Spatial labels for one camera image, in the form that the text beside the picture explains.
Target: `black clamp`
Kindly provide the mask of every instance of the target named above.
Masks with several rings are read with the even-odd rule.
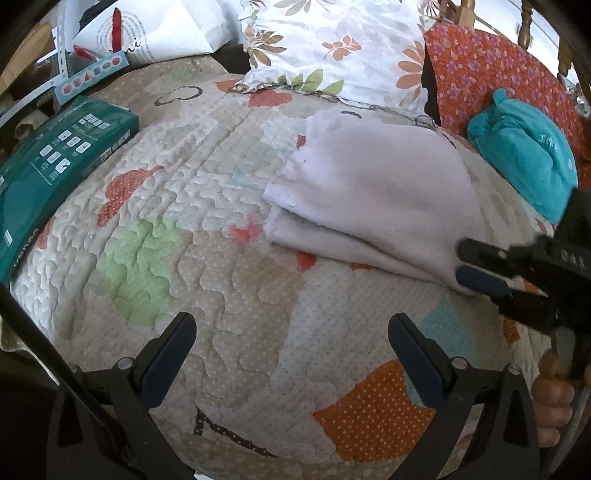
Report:
[[[532,245],[508,250],[466,239],[457,255],[469,264],[457,269],[458,283],[489,296],[502,315],[550,335],[558,375],[576,386],[573,419],[544,459],[542,475],[547,478],[576,441],[591,398],[591,388],[580,382],[591,363],[591,192],[573,190],[554,238],[540,235]],[[514,290],[488,271],[520,276],[543,294]]]
[[[425,406],[437,410],[389,480],[435,480],[478,404],[484,407],[461,465],[443,478],[540,478],[534,411],[518,365],[499,372],[474,368],[461,357],[450,359],[404,313],[390,319],[388,339]]]
[[[123,435],[106,429],[60,386],[47,442],[48,480],[193,480],[148,410],[163,402],[196,334],[193,316],[179,313],[135,359],[124,357],[110,369],[93,372],[73,367],[84,388],[113,407]]]

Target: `patchwork quilt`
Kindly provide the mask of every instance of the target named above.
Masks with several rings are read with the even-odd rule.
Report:
[[[514,361],[528,382],[548,341],[487,299],[267,242],[265,186],[305,143],[305,119],[339,104],[287,90],[232,93],[239,79],[199,57],[148,66],[99,92],[136,112],[140,133],[56,212],[12,292],[85,370],[135,356],[179,311],[191,313],[197,341],[151,413],[199,472],[387,479],[434,415],[388,344],[394,313],[448,355],[482,368]],[[466,141],[436,130],[462,154],[491,242],[506,248],[552,232]],[[4,349],[23,347],[6,327],[1,339]],[[477,417],[475,409],[446,472]]]

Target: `finger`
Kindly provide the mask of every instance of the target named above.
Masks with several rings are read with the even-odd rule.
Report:
[[[531,396],[546,407],[566,407],[574,398],[574,387],[559,378],[538,377],[531,386]]]
[[[544,378],[554,378],[558,375],[558,355],[548,350],[540,360],[540,375]]]
[[[540,448],[553,447],[560,440],[560,433],[557,429],[538,428],[538,445]]]
[[[535,400],[534,415],[538,427],[555,429],[566,425],[573,416],[573,409],[570,407],[551,408],[540,405]]]

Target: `pillow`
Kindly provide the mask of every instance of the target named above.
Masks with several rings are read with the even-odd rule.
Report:
[[[423,114],[433,0],[336,1],[251,0],[242,24],[252,68],[237,90],[286,85]]]
[[[466,136],[468,121],[491,104],[492,92],[544,112],[583,152],[583,126],[564,87],[535,57],[506,38],[458,25],[437,24],[425,34],[435,78],[441,126]]]

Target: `orange floral pillow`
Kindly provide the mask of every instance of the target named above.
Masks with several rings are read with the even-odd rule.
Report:
[[[438,24],[425,34],[437,82],[441,126],[466,136],[470,119],[491,104],[492,92],[544,112],[565,134],[573,154],[583,152],[583,125],[560,82],[535,57],[497,35]]]

